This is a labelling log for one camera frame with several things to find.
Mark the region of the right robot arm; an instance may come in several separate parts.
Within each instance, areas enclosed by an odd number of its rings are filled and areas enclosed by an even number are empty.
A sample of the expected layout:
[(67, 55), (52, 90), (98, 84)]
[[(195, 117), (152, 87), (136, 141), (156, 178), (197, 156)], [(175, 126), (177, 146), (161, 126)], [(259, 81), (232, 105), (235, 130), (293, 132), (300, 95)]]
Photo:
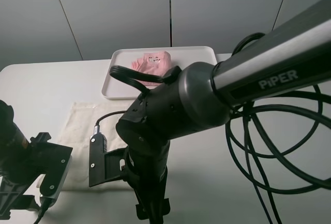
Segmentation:
[(273, 96), (330, 102), (318, 92), (300, 91), (330, 79), (330, 0), (319, 1), (268, 34), (246, 37), (217, 65), (176, 66), (162, 77), (122, 66), (111, 67), (109, 73), (140, 92), (116, 131), (127, 144), (124, 171), (138, 200), (137, 217), (163, 223), (170, 211), (164, 192), (172, 139), (229, 126), (236, 117), (247, 122), (262, 111), (292, 112), (330, 126), (321, 112), (253, 105)]

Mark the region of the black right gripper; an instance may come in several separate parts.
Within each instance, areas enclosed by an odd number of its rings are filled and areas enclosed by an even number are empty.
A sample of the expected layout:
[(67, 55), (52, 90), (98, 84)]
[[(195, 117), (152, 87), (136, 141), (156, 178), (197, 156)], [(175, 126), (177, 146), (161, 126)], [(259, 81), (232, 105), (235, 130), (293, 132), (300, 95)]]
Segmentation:
[(169, 148), (170, 141), (152, 156), (142, 155), (130, 147), (125, 148), (125, 181), (137, 198), (136, 214), (139, 220), (163, 223), (164, 215), (170, 212), (169, 199), (164, 197)]

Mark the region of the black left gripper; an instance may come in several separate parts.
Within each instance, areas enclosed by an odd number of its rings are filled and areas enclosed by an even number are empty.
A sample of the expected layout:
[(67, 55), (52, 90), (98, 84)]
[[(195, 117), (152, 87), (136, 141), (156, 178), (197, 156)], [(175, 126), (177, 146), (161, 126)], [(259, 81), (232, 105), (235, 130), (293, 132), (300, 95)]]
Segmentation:
[(27, 141), (22, 133), (1, 135), (1, 217), (10, 210), (40, 175), (32, 165), (32, 152), (38, 143), (46, 143), (49, 133), (41, 132)]

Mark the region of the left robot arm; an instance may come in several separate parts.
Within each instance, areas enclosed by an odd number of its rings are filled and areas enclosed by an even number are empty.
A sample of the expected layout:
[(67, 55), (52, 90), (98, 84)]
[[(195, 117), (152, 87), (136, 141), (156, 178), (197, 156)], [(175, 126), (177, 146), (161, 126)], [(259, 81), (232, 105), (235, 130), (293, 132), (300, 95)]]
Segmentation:
[(38, 176), (50, 172), (46, 141), (51, 137), (40, 133), (28, 142), (13, 118), (13, 107), (1, 101), (1, 219), (9, 219), (13, 208), (35, 206), (38, 211), (35, 223), (39, 223), (51, 200), (38, 206), (32, 196), (24, 193)]

